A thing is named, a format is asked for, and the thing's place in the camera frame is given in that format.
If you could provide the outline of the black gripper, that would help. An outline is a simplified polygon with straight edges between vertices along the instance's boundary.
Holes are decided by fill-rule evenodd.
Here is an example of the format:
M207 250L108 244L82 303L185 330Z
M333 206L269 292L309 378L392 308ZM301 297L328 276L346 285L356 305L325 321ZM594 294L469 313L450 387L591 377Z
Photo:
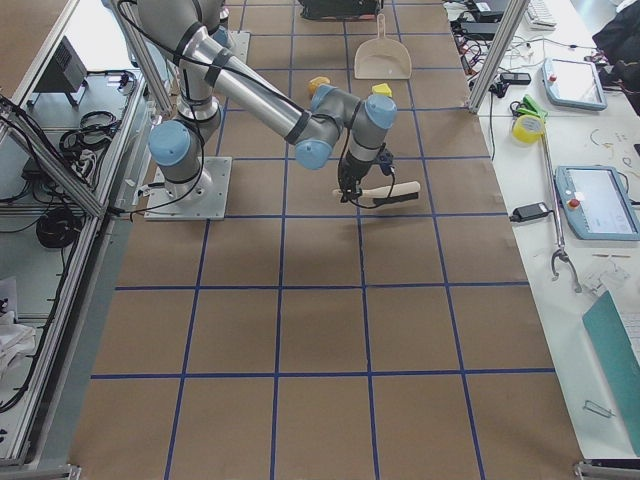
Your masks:
M338 186L342 196L360 196L360 183L368 174L374 161L363 161L347 151L339 160Z

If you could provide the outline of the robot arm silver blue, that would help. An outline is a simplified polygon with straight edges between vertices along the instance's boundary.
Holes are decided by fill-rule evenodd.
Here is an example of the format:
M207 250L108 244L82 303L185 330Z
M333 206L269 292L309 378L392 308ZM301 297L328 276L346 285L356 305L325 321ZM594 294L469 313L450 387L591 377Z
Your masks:
M321 85L310 108L297 105L215 39L221 6L219 1L137 4L141 31L181 70L187 106L210 103L213 92L226 95L292 145L296 161L309 170L323 168L340 136L347 133L337 173L341 200L365 197L381 204L400 195L397 183L374 191L361 187L374 165L389 177L395 175L385 143L397 116L395 102L380 94L361 99L333 85Z

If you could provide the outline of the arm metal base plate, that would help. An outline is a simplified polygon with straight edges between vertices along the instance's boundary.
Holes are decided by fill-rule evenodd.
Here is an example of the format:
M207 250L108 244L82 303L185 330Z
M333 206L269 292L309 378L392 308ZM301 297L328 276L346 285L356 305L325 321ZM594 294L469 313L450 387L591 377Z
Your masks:
M250 34L245 31L229 31L220 27L209 38L216 44L211 59L210 69L243 72L248 75L246 65Z
M159 167L154 181L162 183L150 190L144 217L149 220L223 220L232 169L231 157L206 156L198 183L167 183Z

